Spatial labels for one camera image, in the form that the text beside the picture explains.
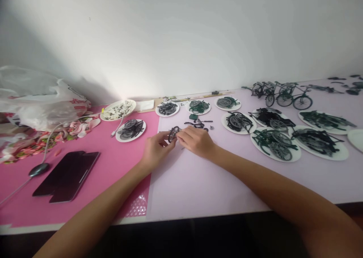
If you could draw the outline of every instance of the pink tablecloth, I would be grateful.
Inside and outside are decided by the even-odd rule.
[[[57,144],[49,153],[46,162],[53,168],[68,152],[78,150],[100,152],[99,159],[73,201],[50,204],[50,196],[32,197],[32,193],[49,174],[48,172],[33,178],[17,194],[1,205],[0,225],[12,224],[12,227],[23,227],[68,221],[87,203],[128,172],[141,158],[145,139],[156,134],[159,116],[155,112],[133,113],[128,119],[132,118],[143,119],[147,124],[145,133],[132,142],[120,143],[115,137],[110,138],[119,121],[102,121],[86,137]],[[59,149],[62,152],[55,157],[53,154]],[[42,158],[43,154],[39,154],[14,164],[0,165],[0,200],[29,178],[29,171],[38,165]],[[133,191],[119,212],[118,218],[146,215],[149,186],[150,176]]]

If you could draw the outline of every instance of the white plate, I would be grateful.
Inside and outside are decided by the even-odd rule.
[[[330,129],[327,129],[327,128],[319,128],[316,125],[310,124],[308,121],[305,121],[304,120],[304,117],[300,114],[301,112],[311,112],[311,110],[302,110],[302,111],[299,112],[298,116],[301,119],[301,121],[303,121],[305,124],[308,124],[309,126],[311,126],[313,128],[316,128],[316,129],[319,129],[319,130],[325,130],[328,133],[336,134],[336,135],[347,135],[348,134],[348,131],[350,131],[352,129],[351,126],[341,126],[341,128],[345,129],[345,131],[342,131],[340,129],[335,129],[333,127],[330,128]],[[326,112],[321,112],[321,111],[318,111],[318,110],[316,112],[317,113],[325,113],[327,115],[331,115],[331,114],[328,114]]]
[[[349,142],[363,153],[363,129],[353,129],[348,132]]]
[[[309,126],[296,126],[295,127],[295,130],[299,130],[299,129],[314,129],[314,130],[317,130],[313,127],[309,127]],[[320,158],[323,158],[323,159],[327,159],[327,160],[346,160],[348,157],[349,157],[349,151],[348,149],[345,147],[345,145],[342,143],[342,142],[338,142],[338,143],[335,143],[335,148],[336,149],[339,149],[338,152],[336,153],[333,153],[333,156],[332,157],[329,157],[328,155],[323,155],[323,154],[320,154],[310,148],[308,148],[306,145],[302,144],[298,139],[295,139],[295,141],[297,142],[297,144],[305,149],[307,152],[315,155],[315,156],[318,156]]]
[[[224,114],[223,116],[222,116],[222,125],[227,129],[227,130],[229,130],[230,132],[233,132],[233,133],[236,133],[236,134],[240,134],[240,135],[246,135],[246,134],[251,134],[252,132],[254,132],[255,130],[256,130],[256,128],[257,128],[257,124],[256,124],[256,122],[251,118],[251,117],[249,117],[249,115],[248,114],[245,114],[245,113],[242,113],[244,116],[246,116],[248,119],[250,119],[251,120],[251,122],[253,123],[253,126],[251,127],[251,129],[250,129],[250,132],[248,133],[247,132],[247,130],[245,130],[245,129],[243,129],[242,131],[240,131],[240,132],[238,132],[238,131],[234,131],[234,130],[232,130],[232,129],[230,129],[227,125],[228,125],[228,122],[227,122],[227,120],[226,120],[226,118],[228,117],[228,116],[230,116],[231,114],[230,113],[226,113],[226,114]]]
[[[133,140],[135,140],[135,139],[137,139],[138,137],[140,137],[144,132],[145,132],[145,130],[146,130],[146,123],[145,123],[145,121],[144,121],[144,124],[143,124],[143,128],[144,128],[144,130],[142,131],[142,132],[140,132],[137,136],[135,136],[135,137],[132,137],[132,138],[130,138],[130,139],[127,139],[127,140],[122,140],[121,138],[120,138],[120,133],[118,133],[120,130],[122,130],[123,128],[125,127],[125,124],[123,124],[122,126],[120,126],[120,128],[117,130],[117,132],[116,132],[116,140],[118,140],[119,142],[121,142],[121,143],[128,143],[128,142],[130,142],[130,141],[133,141]]]
[[[255,109],[255,110],[253,110],[253,111],[251,111],[251,113],[256,113],[257,112],[257,109]],[[289,117],[287,117],[285,114],[283,114],[283,113],[281,113],[281,114],[279,114],[278,113],[278,115],[280,115],[280,117],[282,118],[282,119],[290,119]],[[252,118],[257,122],[257,123],[259,123],[260,125],[262,125],[263,127],[265,127],[265,128],[268,128],[268,129],[273,129],[273,128],[271,128],[271,127],[268,127],[268,126],[266,126],[266,125],[264,125],[264,124],[262,124],[259,120],[257,120],[254,116],[252,116]],[[288,134],[291,136],[291,134],[294,132],[294,130],[292,129],[292,127],[290,127],[290,126],[288,126],[287,127],[288,128]]]
[[[173,103],[173,104],[175,104],[175,105],[177,105],[177,109],[175,110],[175,112],[174,112],[174,113],[172,113],[172,114],[170,114],[170,115],[161,114],[161,113],[159,112],[159,108],[158,108],[158,107],[162,106],[163,104],[159,104],[159,105],[158,105],[158,107],[156,107],[156,109],[155,109],[156,114],[157,114],[157,115],[159,115],[160,117],[170,117],[170,116],[173,116],[173,115],[177,114],[177,112],[178,112],[178,111],[179,111],[179,109],[180,109],[180,106],[179,106],[179,104],[178,104],[178,103],[174,103],[174,102],[172,102],[172,103]]]
[[[196,99],[196,100],[191,100],[191,101],[188,101],[186,104],[185,104],[185,109],[190,113],[190,114],[196,114],[196,115],[203,115],[203,114],[206,114],[207,112],[209,112],[210,110],[211,110],[211,108],[212,108],[212,106],[211,106],[211,104],[209,104],[209,108],[207,108],[206,110],[205,110],[205,112],[203,112],[203,113],[193,113],[191,110],[189,110],[189,104],[190,104],[190,102],[192,102],[192,101],[198,101],[199,99]]]
[[[107,107],[105,107],[104,112],[107,112],[109,109],[112,109],[113,107],[116,107],[116,106],[120,105],[120,103],[123,103],[124,101],[126,101],[126,100],[120,100],[120,101],[117,101],[115,103],[112,103],[112,104],[108,105]],[[132,107],[131,107],[131,111],[127,115],[125,115],[125,117],[129,116],[134,111],[134,109],[136,108],[136,102],[135,101],[133,101],[131,99],[127,99],[127,101],[129,101],[131,103]],[[107,121],[107,122],[113,122],[113,121],[118,121],[118,120],[122,119],[122,117],[120,117],[120,118],[113,119],[113,120],[107,120],[103,113],[101,113],[99,115],[99,117],[101,118],[101,120],[104,120],[104,121]]]
[[[222,108],[222,107],[220,107],[220,106],[218,106],[217,105],[217,101],[218,101],[218,99],[220,99],[220,98],[225,98],[226,96],[221,96],[221,97],[218,97],[218,98],[216,98],[216,100],[214,101],[214,104],[215,104],[215,106],[218,108],[218,109],[221,109],[221,110],[225,110],[225,111],[231,111],[231,112],[233,112],[233,111],[236,111],[236,110],[238,110],[240,107],[241,107],[241,101],[239,101],[237,98],[234,98],[234,97],[231,97],[231,96],[227,96],[227,97],[231,97],[231,98],[233,98],[236,102],[239,102],[240,104],[239,105],[235,105],[235,106],[232,106],[232,108]]]
[[[259,127],[258,130],[262,131],[266,129],[265,127]],[[292,148],[289,148],[291,154],[292,154],[292,159],[289,160],[289,161],[284,161],[284,160],[281,160],[280,158],[276,157],[270,150],[270,148],[264,146],[264,149],[266,150],[266,152],[269,153],[269,155],[267,155],[265,152],[263,152],[263,150],[261,149],[261,147],[259,145],[257,145],[256,141],[253,139],[253,137],[256,137],[257,134],[256,133],[252,133],[251,134],[251,141],[252,143],[254,144],[254,146],[264,155],[270,157],[271,159],[274,159],[274,160],[277,160],[279,162],[296,162],[298,159],[300,159],[301,157],[301,149],[300,147],[298,146],[297,142],[295,140],[292,140],[292,143],[294,145],[296,145],[298,147],[298,150],[295,150],[295,149],[292,149]]]

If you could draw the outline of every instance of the light purple table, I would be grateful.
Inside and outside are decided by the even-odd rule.
[[[336,87],[345,91],[339,84],[329,80],[309,81],[316,84]],[[232,97],[240,99],[240,112],[248,113],[265,107],[264,98],[251,97],[248,90],[235,90]],[[329,94],[313,90],[309,93],[314,103],[310,110],[321,110],[332,115],[342,116],[363,128],[363,95]],[[363,201],[363,153],[356,150],[346,135],[336,135],[346,141],[349,158],[336,162],[319,158],[302,149],[301,158],[294,163],[275,161],[257,150],[249,135],[237,135],[226,130],[221,123],[225,111],[214,105],[215,97],[207,98],[212,109],[201,115],[201,120],[213,120],[214,130],[209,131],[219,146],[241,157],[263,165],[319,193],[333,203]],[[306,125],[298,118],[298,110],[293,106],[273,106],[287,115],[294,123]],[[167,118],[160,118],[159,131],[170,130],[174,126],[186,127],[189,113],[184,107]],[[148,221],[192,218],[266,211],[269,208],[233,175],[220,167],[195,156],[177,143],[164,165],[152,173],[146,219]]]

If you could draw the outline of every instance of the black phone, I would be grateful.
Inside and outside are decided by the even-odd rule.
[[[34,191],[33,196],[50,196],[54,194],[63,177],[72,168],[73,164],[78,161],[84,151],[74,151],[67,153],[51,173],[43,180],[39,187]]]
[[[49,203],[68,202],[74,199],[99,156],[99,152],[85,153],[73,164],[54,192]]]

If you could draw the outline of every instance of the white wall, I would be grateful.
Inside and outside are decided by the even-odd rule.
[[[0,65],[95,103],[363,72],[361,0],[5,1]]]

